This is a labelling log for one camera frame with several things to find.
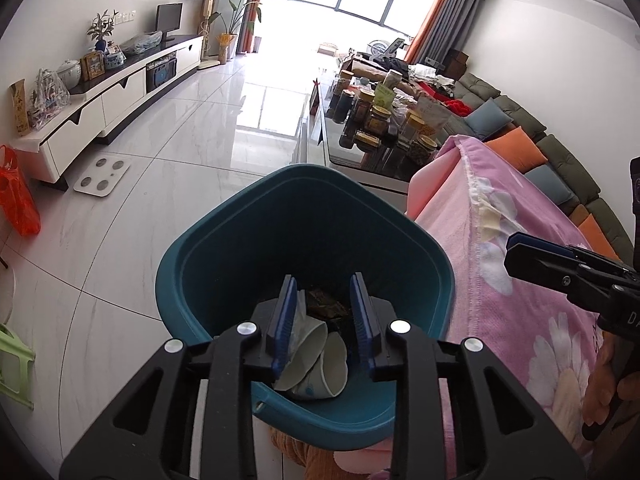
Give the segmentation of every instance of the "human hand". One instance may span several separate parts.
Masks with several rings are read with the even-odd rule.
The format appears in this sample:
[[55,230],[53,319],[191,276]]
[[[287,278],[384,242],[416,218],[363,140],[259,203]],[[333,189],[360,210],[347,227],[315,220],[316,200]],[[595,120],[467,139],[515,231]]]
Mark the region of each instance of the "human hand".
[[628,375],[618,383],[611,370],[611,359],[615,351],[616,337],[603,332],[604,342],[598,351],[596,365],[589,376],[589,383],[582,404],[582,418],[587,426],[594,422],[603,424],[609,416],[609,403],[616,390],[622,400],[640,399],[640,372]]

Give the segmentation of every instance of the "green plastic stool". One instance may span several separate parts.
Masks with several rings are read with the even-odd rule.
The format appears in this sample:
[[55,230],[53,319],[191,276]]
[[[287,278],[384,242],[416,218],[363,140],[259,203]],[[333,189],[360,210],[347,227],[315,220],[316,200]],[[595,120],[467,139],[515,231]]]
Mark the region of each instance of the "green plastic stool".
[[0,394],[24,404],[33,409],[33,402],[27,397],[29,388],[29,362],[33,362],[36,354],[25,345],[15,333],[0,323],[0,351],[15,355],[20,359],[20,389],[15,391],[4,382],[0,372]]

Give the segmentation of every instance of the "green sofa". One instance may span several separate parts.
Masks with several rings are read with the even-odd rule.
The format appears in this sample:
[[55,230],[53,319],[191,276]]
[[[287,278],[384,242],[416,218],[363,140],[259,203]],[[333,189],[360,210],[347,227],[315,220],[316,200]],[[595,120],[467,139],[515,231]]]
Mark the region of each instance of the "green sofa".
[[454,97],[475,110],[488,99],[493,99],[500,109],[521,126],[546,156],[552,169],[574,193],[567,202],[558,204],[565,215],[570,215],[578,204],[583,204],[593,214],[616,254],[626,264],[633,263],[634,247],[620,220],[600,197],[600,187],[584,166],[562,145],[556,136],[546,133],[546,126],[506,95],[501,95],[489,83],[466,72],[454,88]]

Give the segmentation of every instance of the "curtain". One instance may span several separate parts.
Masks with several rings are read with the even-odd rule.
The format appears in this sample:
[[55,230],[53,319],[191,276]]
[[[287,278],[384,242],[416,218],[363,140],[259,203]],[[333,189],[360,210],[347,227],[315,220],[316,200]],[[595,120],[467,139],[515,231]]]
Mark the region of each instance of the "curtain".
[[409,46],[407,63],[444,68],[449,50],[460,50],[464,45],[480,1],[435,0]]
[[[260,0],[247,0],[248,2],[259,2]],[[242,17],[242,25],[240,27],[240,35],[238,38],[238,48],[236,52],[242,54],[243,52],[251,52],[251,44],[254,40],[254,35],[247,27],[247,23],[254,22],[258,15],[255,10],[256,5],[247,6],[244,16]]]

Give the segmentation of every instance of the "cabinet drawer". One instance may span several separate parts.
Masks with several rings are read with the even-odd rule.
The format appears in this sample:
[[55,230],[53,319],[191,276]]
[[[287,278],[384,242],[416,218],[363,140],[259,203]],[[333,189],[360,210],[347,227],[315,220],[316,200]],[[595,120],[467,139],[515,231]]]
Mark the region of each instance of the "cabinet drawer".
[[175,56],[178,59],[178,65],[176,72],[179,74],[183,72],[191,65],[200,61],[200,51],[202,49],[202,38],[190,41],[184,48],[181,48],[176,52]]
[[98,97],[80,108],[49,137],[51,156],[60,174],[105,126],[102,98]]
[[102,94],[104,120],[110,124],[145,96],[145,70],[124,78]]

